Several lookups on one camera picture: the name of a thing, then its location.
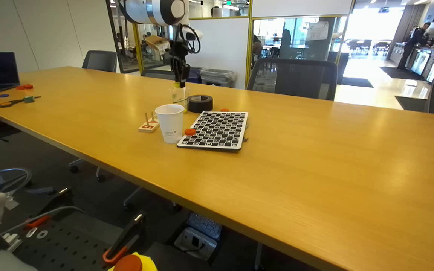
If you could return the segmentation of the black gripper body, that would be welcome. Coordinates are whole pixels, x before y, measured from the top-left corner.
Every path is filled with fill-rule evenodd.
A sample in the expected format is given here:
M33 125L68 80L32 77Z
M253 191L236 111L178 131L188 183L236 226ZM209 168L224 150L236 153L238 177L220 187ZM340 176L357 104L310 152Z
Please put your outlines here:
M185 56L193 51L191 31L187 24L178 24L173 27L173 36L170 37L170 69L176 83L185 83L190 72L190 65L185 62Z

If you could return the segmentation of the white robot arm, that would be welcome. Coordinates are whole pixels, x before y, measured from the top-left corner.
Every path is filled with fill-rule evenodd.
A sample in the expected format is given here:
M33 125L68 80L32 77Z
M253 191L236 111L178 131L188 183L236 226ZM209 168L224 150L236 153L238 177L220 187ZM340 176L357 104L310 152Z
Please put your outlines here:
M190 65L185 62L190 53L184 37L185 1L184 0L119 0L123 16L136 24L154 24L170 27L170 69L178 87L187 84Z

